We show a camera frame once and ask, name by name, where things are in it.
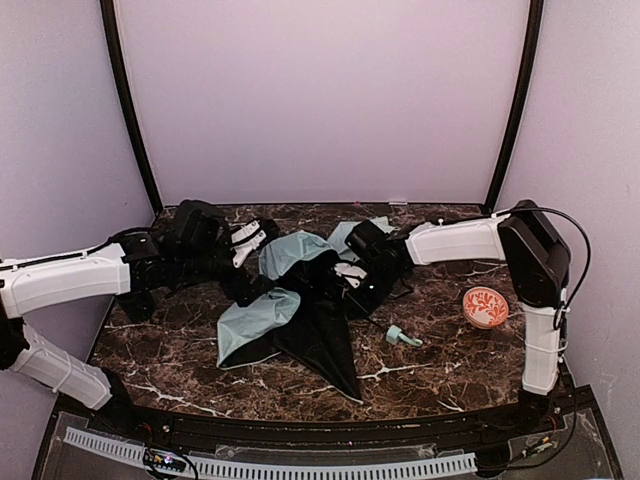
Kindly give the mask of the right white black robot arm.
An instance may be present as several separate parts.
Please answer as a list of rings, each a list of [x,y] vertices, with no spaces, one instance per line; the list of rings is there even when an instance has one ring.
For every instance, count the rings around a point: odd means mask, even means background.
[[[385,232],[358,223],[345,238],[356,255],[352,300],[371,313],[415,266],[466,260],[506,264],[525,315],[523,390],[548,395],[557,382],[566,316],[579,288],[569,284],[571,252],[550,221],[554,210],[522,200],[515,207],[470,219],[438,220]]]

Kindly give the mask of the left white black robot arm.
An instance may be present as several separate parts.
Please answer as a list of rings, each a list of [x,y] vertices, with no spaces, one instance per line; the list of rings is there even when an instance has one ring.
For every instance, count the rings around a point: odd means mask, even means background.
[[[246,259],[279,233],[271,219],[232,227],[207,202],[184,200],[163,227],[131,228],[74,252],[1,264],[1,367],[21,373],[98,412],[131,405],[119,376],[88,365],[39,335],[24,317],[46,307],[111,295],[138,322],[154,311],[153,291],[213,281],[246,306],[265,291]]]

